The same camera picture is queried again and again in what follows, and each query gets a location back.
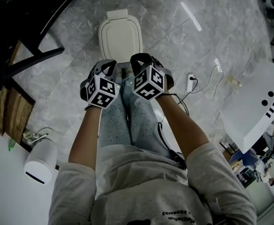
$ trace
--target white cylindrical object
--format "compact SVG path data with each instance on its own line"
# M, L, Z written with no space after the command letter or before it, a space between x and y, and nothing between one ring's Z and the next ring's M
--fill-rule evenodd
M57 163L57 155L58 148L53 141L40 140L24 164L24 173L42 184L48 184Z

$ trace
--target forearm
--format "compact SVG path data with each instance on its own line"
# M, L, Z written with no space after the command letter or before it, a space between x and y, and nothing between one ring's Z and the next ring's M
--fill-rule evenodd
M70 163L79 163L95 170L100 113L101 109L98 107L91 107L86 111L70 151Z
M172 96L160 96L156 100L185 158L197 147L208 142L201 128L177 105Z

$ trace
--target leg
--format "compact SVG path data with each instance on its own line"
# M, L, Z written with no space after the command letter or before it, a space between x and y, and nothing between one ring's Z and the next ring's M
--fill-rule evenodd
M158 121L151 103L133 94L133 79L134 75L130 74L123 80L123 102L128 112L133 146L171 158L157 132Z
M113 144L132 144L120 94L108 109L102 110L100 120L98 147Z

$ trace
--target white toilet lid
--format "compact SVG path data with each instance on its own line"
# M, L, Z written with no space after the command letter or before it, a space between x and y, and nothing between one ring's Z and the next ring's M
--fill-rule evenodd
M143 52L138 20L127 15L127 9L108 12L108 19L99 29L99 44L105 59L129 62L131 56Z

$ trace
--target power strip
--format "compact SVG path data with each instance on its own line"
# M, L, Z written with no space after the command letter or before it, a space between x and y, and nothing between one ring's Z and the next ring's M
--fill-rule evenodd
M193 73L188 73L188 77L187 77L187 92L192 92L193 89L193 81L194 80L190 80L190 77L194 77Z

